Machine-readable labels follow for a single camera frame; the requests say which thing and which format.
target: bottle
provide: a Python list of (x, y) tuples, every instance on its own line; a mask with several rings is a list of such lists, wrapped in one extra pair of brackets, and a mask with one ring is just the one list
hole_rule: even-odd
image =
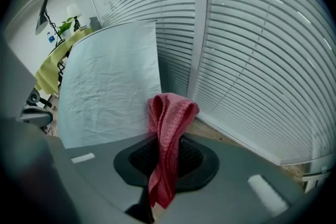
[(49, 39), (50, 43), (53, 43), (55, 41), (54, 36), (50, 32), (47, 33), (47, 36), (48, 36), (48, 39)]

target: white wall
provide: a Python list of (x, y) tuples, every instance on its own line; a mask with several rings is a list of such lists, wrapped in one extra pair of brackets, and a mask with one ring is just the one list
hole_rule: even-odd
[[(42, 1), (36, 1), (30, 10), (5, 32), (10, 48), (31, 74), (36, 73), (55, 47), (55, 42), (50, 44), (47, 38), (48, 32), (54, 33), (54, 30), (49, 25), (39, 35), (35, 35)], [(68, 18), (67, 6), (75, 2), (75, 0), (49, 0), (47, 11), (51, 21), (60, 26), (61, 22)], [(79, 21), (82, 25), (88, 24), (88, 19), (85, 16), (81, 16)], [(40, 95), (45, 99), (50, 96), (46, 95), (43, 90), (40, 91)]]

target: waffle-textured fabric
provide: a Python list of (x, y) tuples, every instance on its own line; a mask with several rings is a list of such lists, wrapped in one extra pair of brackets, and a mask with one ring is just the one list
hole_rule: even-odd
[(167, 208), (175, 196), (178, 178), (178, 141), (199, 113), (198, 105), (174, 93), (162, 93), (147, 101), (148, 131), (157, 132), (159, 163), (149, 179), (151, 206)]

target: folded towel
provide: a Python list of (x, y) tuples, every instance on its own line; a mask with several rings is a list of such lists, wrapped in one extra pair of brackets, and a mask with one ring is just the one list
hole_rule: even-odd
[(157, 202), (167, 208), (175, 196), (178, 178), (178, 141), (198, 114), (198, 105), (174, 93), (162, 93), (148, 99), (148, 131), (157, 132), (159, 163), (149, 179), (151, 206)]

